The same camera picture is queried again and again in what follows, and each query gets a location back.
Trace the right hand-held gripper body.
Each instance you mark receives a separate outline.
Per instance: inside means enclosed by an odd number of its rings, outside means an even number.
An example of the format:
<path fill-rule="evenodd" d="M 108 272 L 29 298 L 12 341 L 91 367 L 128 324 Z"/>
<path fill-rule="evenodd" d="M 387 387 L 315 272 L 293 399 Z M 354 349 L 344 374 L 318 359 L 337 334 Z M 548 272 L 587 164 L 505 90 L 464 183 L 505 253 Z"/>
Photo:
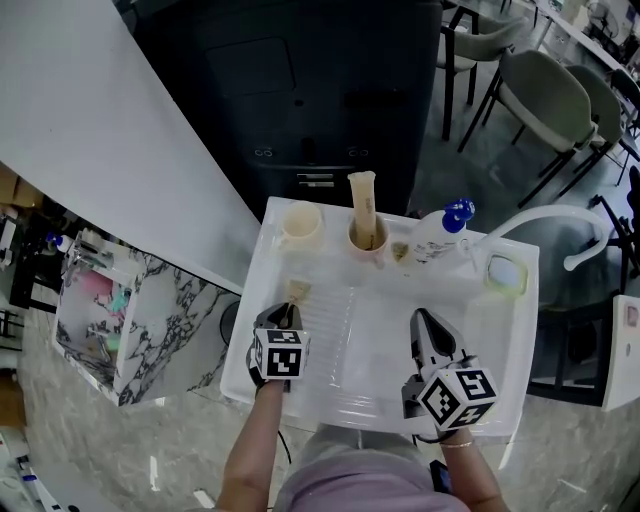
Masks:
<path fill-rule="evenodd" d="M 429 417 L 437 430 L 448 432 L 478 423 L 498 401 L 490 371 L 475 355 L 444 366 L 425 366 L 401 389 L 405 419 Z"/>

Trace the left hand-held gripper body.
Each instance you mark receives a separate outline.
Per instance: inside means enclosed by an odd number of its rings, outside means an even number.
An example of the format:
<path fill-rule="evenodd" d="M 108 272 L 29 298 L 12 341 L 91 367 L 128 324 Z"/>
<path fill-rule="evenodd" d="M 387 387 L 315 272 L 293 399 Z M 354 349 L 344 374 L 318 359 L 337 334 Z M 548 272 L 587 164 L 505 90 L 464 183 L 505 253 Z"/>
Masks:
<path fill-rule="evenodd" d="M 247 351 L 247 368 L 256 390 L 282 381 L 285 393 L 306 369 L 310 334 L 304 330 L 257 328 Z"/>

